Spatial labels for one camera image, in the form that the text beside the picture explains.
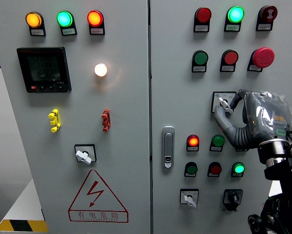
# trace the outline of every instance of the yellow terminal connector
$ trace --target yellow terminal connector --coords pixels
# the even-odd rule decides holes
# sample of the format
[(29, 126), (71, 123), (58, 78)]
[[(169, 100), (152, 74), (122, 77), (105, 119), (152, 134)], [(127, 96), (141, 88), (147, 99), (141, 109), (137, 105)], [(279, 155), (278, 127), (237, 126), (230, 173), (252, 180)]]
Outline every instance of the yellow terminal connector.
[(51, 129), (52, 133), (57, 132), (58, 129), (61, 127), (59, 111), (57, 109), (52, 110), (52, 112), (49, 113), (48, 118), (51, 119), (49, 123), (53, 126)]

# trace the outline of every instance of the plastic wrap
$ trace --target plastic wrap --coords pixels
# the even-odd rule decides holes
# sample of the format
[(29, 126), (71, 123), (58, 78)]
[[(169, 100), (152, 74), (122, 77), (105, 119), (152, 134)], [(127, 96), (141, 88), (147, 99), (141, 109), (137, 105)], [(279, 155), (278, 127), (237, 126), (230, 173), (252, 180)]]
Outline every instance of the plastic wrap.
[(283, 96), (248, 92), (244, 100), (249, 129), (256, 141), (286, 139), (286, 132), (291, 129), (292, 111)]

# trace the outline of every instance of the digital power meter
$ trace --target digital power meter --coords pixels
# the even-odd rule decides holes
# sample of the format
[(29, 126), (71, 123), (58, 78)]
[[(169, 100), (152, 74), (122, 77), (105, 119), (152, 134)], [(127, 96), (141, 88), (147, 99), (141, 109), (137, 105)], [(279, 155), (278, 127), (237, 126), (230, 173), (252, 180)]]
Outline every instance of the digital power meter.
[(18, 48), (28, 93), (69, 93), (71, 84), (64, 47)]

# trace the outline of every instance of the white light bulb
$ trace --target white light bulb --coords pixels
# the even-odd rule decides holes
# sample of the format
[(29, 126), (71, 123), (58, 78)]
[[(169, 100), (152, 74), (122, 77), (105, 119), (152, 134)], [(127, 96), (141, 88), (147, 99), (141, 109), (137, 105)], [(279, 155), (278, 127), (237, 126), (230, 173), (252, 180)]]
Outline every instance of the white light bulb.
[(107, 66), (103, 63), (99, 63), (95, 66), (95, 74), (98, 75), (99, 77), (103, 77), (107, 73)]

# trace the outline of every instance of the green indicator light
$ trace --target green indicator light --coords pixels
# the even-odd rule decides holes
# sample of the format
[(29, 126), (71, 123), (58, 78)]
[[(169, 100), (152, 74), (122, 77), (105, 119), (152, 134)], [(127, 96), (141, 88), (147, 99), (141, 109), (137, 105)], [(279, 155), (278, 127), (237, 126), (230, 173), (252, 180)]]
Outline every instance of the green indicator light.
[(69, 27), (72, 21), (72, 15), (67, 11), (61, 11), (57, 15), (57, 22), (61, 27)]
[(187, 173), (190, 175), (193, 175), (198, 171), (197, 167), (194, 167), (194, 166), (189, 166), (186, 170), (187, 170)]
[(224, 145), (224, 137), (221, 135), (214, 136), (211, 142), (215, 147), (222, 147)]
[(232, 23), (239, 23), (242, 21), (244, 15), (244, 9), (240, 6), (234, 6), (228, 12), (229, 21)]
[(279, 134), (279, 135), (281, 135), (281, 136), (286, 136), (285, 130), (282, 130), (282, 129), (277, 129), (276, 130), (276, 133)]
[(245, 170), (245, 166), (241, 162), (234, 163), (233, 168), (236, 173), (243, 173)]
[(205, 64), (208, 60), (208, 56), (206, 53), (204, 52), (198, 52), (196, 55), (195, 55), (195, 62), (198, 64), (198, 65), (202, 65), (202, 64)]

